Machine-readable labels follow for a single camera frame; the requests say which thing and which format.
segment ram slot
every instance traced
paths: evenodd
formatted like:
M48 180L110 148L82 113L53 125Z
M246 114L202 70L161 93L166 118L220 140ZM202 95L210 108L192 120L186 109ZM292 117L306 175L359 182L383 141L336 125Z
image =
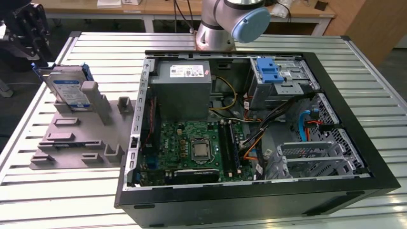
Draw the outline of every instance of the ram slot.
M237 143L236 143L236 139L234 139L234 132L233 132L233 124L229 122L228 123L228 145L229 145L229 155L230 158L233 159L233 171L234 173L241 173L240 171L240 161L238 161L238 149L237 149Z
M224 176L230 177L233 160L232 160L230 154L229 154L229 144L228 144L229 129L226 127L226 123L218 122L217 133L218 133L218 148L220 148L220 155L221 155L222 174L224 174Z

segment motherboard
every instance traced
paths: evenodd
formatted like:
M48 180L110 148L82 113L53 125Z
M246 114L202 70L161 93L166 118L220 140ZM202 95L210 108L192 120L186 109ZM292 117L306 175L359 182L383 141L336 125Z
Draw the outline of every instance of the motherboard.
M160 150L146 156L144 185L252 180L250 163L240 165L240 122L161 123Z

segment green motherboard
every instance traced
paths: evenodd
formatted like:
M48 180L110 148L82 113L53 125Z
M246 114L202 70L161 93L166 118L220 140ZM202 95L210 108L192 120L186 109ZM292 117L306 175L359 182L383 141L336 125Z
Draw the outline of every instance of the green motherboard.
M148 186L166 185L162 172L182 169L217 169L218 182L252 180L250 163L241 165L240 173L232 176L222 171L221 154L225 152L218 146L218 125L217 122L161 123L156 168L144 173ZM236 122L230 126L238 142L244 138L241 124Z

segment white desk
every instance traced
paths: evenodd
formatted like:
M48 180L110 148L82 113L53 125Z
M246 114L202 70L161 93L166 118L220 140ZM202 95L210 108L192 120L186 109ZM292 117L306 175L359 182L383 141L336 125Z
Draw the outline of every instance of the white desk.
M401 188L368 198L327 216L284 218L182 228L405 228L407 109L377 70L339 37L261 36L236 44L240 51L314 52ZM70 37L57 63L90 66L108 99L136 97L144 50L192 50L188 34L82 33ZM37 170L29 159L52 120L54 96L42 84L0 155L1 228L133 229L134 222L113 208L118 168Z

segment sticker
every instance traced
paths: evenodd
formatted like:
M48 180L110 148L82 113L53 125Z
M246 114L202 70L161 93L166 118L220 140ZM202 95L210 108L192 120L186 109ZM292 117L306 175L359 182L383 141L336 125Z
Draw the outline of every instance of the sticker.
M242 105L244 105L244 109L248 110L248 108L249 108L249 102L248 102L248 101L244 101L244 102L242 102Z
M289 71L280 72L280 76L290 76Z
M81 92L81 85L77 80L53 80L53 84L57 94L69 106L77 108L90 106L86 96Z
M256 171L262 175L262 167L258 164L256 165Z
M269 156L272 154L272 150L266 149L265 152L262 153L264 156Z
M122 13L141 13L138 10L122 10Z
M202 65L172 65L169 68L169 77L204 77Z

